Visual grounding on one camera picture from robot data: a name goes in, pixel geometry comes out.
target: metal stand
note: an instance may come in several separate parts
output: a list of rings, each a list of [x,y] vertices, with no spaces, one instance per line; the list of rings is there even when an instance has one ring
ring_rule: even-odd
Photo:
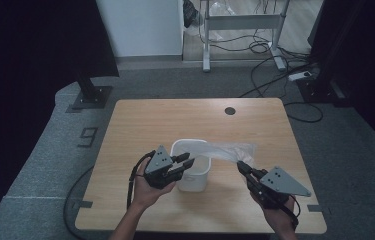
[[[74,104],[66,112],[80,112],[82,109],[104,108],[112,91],[111,86],[94,86],[89,77],[82,75],[78,68],[72,65],[72,72],[76,76],[81,88]]]
[[[206,1],[205,8],[205,43],[203,47],[203,71],[210,72],[210,52],[209,52],[209,31],[210,30],[237,30],[237,29],[275,29],[273,42],[268,44],[277,68],[284,71],[286,66],[282,60],[281,52],[278,49],[281,30],[283,29],[287,9],[290,0],[286,0],[283,10],[277,14],[258,14],[258,15],[240,15],[240,16],[210,16],[209,1]]]

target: person's hand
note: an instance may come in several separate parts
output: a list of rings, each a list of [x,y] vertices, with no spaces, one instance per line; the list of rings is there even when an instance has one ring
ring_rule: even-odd
[[[265,209],[262,207],[261,202],[259,199],[250,192],[253,200],[261,206],[262,211],[264,212],[265,220],[274,230],[274,232],[281,238],[281,239],[297,239],[296,234],[294,232],[292,226],[292,220],[290,217],[283,212],[281,209]],[[290,211],[293,212],[294,209],[294,199],[292,196],[289,197],[289,200],[284,204]]]
[[[137,170],[137,176],[135,177],[134,183],[134,199],[131,205],[139,206],[142,209],[146,209],[152,206],[160,196],[171,192],[175,186],[175,182],[170,183],[163,189],[157,189],[149,186],[143,174],[146,169],[147,163],[150,161],[150,157],[146,158]]]

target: table leg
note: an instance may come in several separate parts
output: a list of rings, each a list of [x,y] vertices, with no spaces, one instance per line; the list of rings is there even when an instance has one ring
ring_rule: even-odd
[[[211,71],[210,53],[209,53],[209,0],[206,1],[205,9],[205,43],[203,46],[203,72]]]

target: white container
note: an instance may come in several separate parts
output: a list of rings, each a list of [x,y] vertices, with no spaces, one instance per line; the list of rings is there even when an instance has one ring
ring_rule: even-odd
[[[171,156],[178,156],[184,151],[177,146],[186,142],[206,142],[200,139],[180,139],[172,144]],[[208,173],[211,169],[211,158],[197,156],[193,166],[184,171],[183,178],[177,182],[177,187],[186,192],[202,192],[206,188]]]

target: plastic bag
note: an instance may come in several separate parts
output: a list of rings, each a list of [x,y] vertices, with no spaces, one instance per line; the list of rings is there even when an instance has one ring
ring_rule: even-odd
[[[177,145],[179,151],[190,153],[190,157],[205,156],[214,159],[227,160],[232,163],[243,161],[253,167],[255,160],[256,144],[230,143],[230,142],[180,142]]]

